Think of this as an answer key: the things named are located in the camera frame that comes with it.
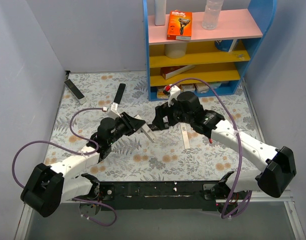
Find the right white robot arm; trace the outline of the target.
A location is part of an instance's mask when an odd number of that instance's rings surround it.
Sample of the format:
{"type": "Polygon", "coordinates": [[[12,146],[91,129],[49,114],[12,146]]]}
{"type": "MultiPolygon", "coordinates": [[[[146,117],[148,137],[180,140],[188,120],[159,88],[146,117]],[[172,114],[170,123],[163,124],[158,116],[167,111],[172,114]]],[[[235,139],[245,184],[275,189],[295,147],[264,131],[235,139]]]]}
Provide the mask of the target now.
{"type": "Polygon", "coordinates": [[[157,106],[153,125],[164,130],[164,118],[167,118],[169,126],[189,124],[195,132],[242,153],[256,166],[255,171],[234,172],[219,182],[220,195],[225,199],[240,191],[257,190],[279,198],[297,174],[294,153],[290,148],[283,146],[278,149],[235,130],[221,114],[204,109],[193,92],[173,93],[168,102],[157,106]]]}

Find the white remote battery cover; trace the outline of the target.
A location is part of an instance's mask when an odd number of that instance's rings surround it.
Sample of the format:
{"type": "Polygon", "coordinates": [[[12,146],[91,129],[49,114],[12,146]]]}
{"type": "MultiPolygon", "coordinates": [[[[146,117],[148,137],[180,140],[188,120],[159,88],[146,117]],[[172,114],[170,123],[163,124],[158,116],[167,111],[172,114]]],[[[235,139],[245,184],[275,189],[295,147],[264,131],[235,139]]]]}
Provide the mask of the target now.
{"type": "Polygon", "coordinates": [[[190,147],[189,136],[188,136],[186,124],[185,123],[180,123],[180,129],[181,129],[184,149],[188,150],[191,147],[190,147]]]}

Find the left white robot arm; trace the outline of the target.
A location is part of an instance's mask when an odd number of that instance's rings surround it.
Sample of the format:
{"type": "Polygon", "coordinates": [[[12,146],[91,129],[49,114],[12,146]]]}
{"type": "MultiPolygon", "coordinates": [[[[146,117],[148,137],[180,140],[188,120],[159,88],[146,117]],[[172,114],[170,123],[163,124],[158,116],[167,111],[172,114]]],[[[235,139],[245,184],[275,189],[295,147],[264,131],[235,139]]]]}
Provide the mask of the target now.
{"type": "Polygon", "coordinates": [[[111,152],[112,144],[122,136],[137,132],[145,121],[123,112],[116,119],[106,117],[100,121],[97,131],[78,154],[51,164],[38,164],[32,171],[20,199],[48,217],[58,206],[76,197],[94,200],[99,196],[99,180],[82,171],[104,160],[111,152]]]}

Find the white remote control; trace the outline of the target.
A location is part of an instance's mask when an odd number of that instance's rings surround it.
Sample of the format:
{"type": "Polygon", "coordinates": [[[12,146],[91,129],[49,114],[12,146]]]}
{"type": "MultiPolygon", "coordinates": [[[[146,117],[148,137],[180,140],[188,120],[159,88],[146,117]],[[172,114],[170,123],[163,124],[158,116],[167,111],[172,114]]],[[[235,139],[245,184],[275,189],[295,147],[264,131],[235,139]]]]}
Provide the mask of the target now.
{"type": "Polygon", "coordinates": [[[155,143],[157,137],[146,123],[137,132],[143,133],[152,143],[155,143]]]}

